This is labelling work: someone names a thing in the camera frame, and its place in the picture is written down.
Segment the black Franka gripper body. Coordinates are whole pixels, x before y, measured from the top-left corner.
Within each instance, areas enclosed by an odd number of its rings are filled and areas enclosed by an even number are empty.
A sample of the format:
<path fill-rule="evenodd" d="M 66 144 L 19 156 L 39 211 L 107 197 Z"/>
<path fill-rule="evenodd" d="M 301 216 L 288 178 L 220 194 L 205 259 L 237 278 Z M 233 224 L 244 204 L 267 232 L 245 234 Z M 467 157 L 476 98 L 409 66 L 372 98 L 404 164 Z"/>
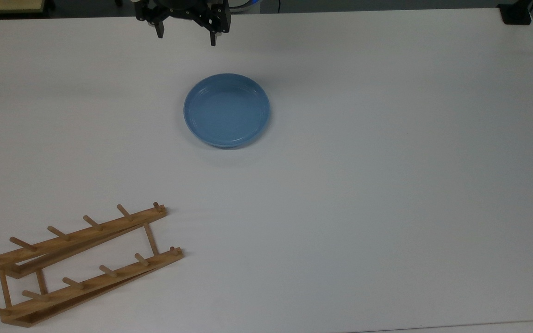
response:
<path fill-rule="evenodd" d="M 136 0 L 136 19 L 152 27 L 172 17 L 193 21 L 210 31 L 229 32 L 231 12 L 227 0 Z"/>

